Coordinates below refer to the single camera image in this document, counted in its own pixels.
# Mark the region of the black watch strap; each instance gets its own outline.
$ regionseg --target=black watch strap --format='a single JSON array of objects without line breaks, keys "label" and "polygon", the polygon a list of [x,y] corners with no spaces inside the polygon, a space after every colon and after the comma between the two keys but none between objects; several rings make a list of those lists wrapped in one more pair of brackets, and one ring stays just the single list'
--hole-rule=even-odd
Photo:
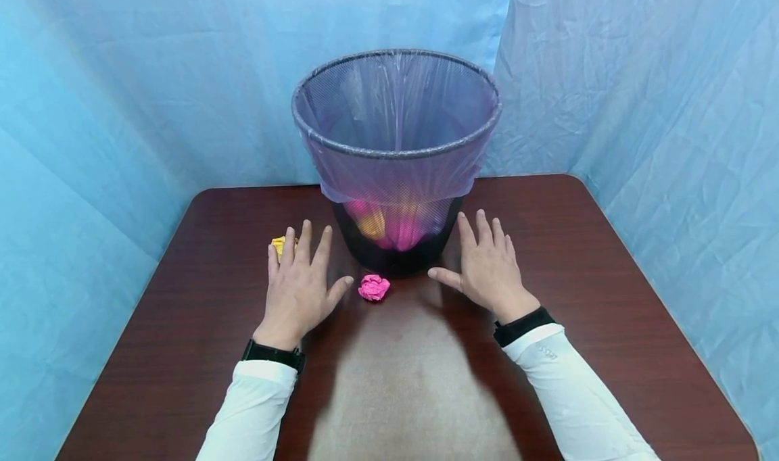
[{"label": "black watch strap", "polygon": [[556,322],[546,308],[538,308],[527,316],[508,324],[501,325],[496,322],[495,334],[492,337],[495,338],[501,348],[505,348],[521,338],[525,333],[531,332],[539,326],[544,326],[544,324],[556,324]]},{"label": "black watch strap", "polygon": [[286,364],[296,369],[298,374],[303,373],[303,367],[306,365],[306,355],[301,353],[300,349],[295,348],[292,351],[284,351],[283,349],[257,344],[254,342],[254,339],[248,340],[241,360],[244,360],[244,362],[248,360],[267,360],[267,362]]}]

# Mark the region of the brown tabletop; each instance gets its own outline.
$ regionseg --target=brown tabletop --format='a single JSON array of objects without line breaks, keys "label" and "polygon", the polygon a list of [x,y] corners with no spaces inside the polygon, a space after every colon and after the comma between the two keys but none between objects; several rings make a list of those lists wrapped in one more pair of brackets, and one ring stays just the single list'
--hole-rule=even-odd
[{"label": "brown tabletop", "polygon": [[[756,460],[751,437],[578,180],[481,179],[525,283],[567,327],[661,459]],[[193,200],[60,460],[194,460],[262,318],[266,247],[335,226],[318,187],[212,189]],[[456,266],[455,234],[443,262]],[[331,276],[362,276],[338,232]],[[492,319],[426,276],[380,304],[355,291],[304,344],[278,460],[559,460]]]}]

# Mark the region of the white sleeve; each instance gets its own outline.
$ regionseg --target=white sleeve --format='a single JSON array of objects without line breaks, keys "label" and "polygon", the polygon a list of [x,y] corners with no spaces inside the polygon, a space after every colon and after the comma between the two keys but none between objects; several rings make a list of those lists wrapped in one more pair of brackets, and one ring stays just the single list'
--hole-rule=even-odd
[{"label": "white sleeve", "polygon": [[503,350],[533,385],[565,461],[659,460],[562,326],[539,326]]},{"label": "white sleeve", "polygon": [[239,362],[197,461],[272,460],[298,373],[286,364]]}]

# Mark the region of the crumpled yellow paper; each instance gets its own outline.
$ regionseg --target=crumpled yellow paper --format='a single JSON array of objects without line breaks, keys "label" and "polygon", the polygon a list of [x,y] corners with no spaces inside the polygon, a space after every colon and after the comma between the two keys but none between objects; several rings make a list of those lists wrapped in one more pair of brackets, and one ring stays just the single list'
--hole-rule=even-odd
[{"label": "crumpled yellow paper", "polygon": [[378,241],[384,237],[384,215],[381,211],[374,211],[366,216],[360,216],[357,227],[366,239]]},{"label": "crumpled yellow paper", "polygon": [[[280,236],[277,237],[277,239],[273,239],[270,241],[270,244],[276,247],[276,256],[279,259],[279,262],[281,262],[281,252],[284,250],[284,242],[287,241],[286,236]],[[298,249],[298,239],[294,239],[294,247],[296,250]]]}]

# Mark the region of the wastebasket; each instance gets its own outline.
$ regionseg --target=wastebasket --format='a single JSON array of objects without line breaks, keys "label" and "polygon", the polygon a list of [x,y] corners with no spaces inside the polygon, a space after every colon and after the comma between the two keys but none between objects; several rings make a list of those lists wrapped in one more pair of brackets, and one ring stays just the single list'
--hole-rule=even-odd
[{"label": "wastebasket", "polygon": [[438,259],[501,109],[485,70],[424,50],[349,55],[298,84],[294,122],[360,265],[407,276]]}]

